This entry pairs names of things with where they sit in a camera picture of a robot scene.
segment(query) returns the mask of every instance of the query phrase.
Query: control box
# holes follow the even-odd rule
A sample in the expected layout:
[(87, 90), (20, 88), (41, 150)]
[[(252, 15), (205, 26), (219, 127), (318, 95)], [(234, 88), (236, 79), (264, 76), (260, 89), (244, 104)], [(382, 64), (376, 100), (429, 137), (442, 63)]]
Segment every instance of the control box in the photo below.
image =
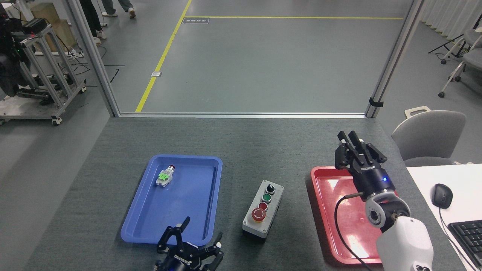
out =
[(261, 186), (242, 222), (243, 231), (262, 239), (266, 238), (280, 206), (283, 190), (283, 186), (273, 182), (267, 180), (261, 182)]

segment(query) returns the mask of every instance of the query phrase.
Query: blue tray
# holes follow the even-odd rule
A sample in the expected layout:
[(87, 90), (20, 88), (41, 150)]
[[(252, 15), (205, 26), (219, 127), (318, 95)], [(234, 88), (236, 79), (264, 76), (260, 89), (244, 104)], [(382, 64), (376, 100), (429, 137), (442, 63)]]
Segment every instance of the blue tray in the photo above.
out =
[[(156, 185), (158, 174), (175, 166), (173, 179), (166, 186)], [(147, 164), (120, 236), (126, 242), (157, 244), (168, 226), (190, 222), (184, 242), (197, 246), (213, 237), (219, 182), (223, 162), (214, 156), (159, 154)], [(171, 237), (168, 244), (175, 244)]]

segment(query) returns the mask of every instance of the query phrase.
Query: white sneaker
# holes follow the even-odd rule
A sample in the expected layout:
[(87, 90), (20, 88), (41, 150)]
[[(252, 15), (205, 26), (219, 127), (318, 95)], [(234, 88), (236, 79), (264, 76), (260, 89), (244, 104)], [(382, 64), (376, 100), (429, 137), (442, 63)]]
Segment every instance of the white sneaker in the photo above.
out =
[(117, 12), (114, 12), (114, 14), (107, 14), (107, 12), (102, 12), (102, 16), (104, 16), (104, 17), (117, 17)]
[(105, 34), (105, 32), (104, 32), (103, 29), (100, 30), (100, 31), (97, 31), (97, 30), (96, 30), (96, 32), (97, 32), (97, 37), (98, 37), (99, 39), (101, 39), (101, 40), (107, 39), (107, 36), (106, 36), (106, 34)]
[(94, 37), (93, 39), (94, 39), (94, 42), (95, 42), (95, 45), (96, 45), (96, 46), (102, 45), (102, 42), (100, 41), (99, 38), (95, 38), (95, 37)]
[(127, 10), (127, 12), (128, 12), (129, 15), (130, 15), (129, 18), (131, 18), (131, 19), (134, 19), (134, 18), (135, 18), (135, 11), (134, 11), (133, 8), (129, 8), (129, 9)]

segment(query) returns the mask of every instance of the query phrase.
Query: emergency stop button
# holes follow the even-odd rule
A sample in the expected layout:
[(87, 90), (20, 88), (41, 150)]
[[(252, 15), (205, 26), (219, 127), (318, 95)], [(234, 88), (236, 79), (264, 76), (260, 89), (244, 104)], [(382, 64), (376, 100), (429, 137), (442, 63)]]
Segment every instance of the emergency stop button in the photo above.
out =
[(261, 208), (256, 208), (251, 212), (251, 216), (253, 217), (253, 220), (260, 223), (265, 219), (266, 217), (266, 212), (261, 209)]

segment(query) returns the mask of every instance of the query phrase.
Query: black knob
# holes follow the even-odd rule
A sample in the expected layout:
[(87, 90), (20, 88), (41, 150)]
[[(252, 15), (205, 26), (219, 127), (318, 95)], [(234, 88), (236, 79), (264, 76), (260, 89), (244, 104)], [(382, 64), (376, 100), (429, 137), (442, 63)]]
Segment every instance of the black knob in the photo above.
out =
[(274, 186), (272, 186), (271, 184), (268, 184), (268, 186), (266, 187), (266, 193), (272, 195), (274, 194), (276, 188), (274, 188)]

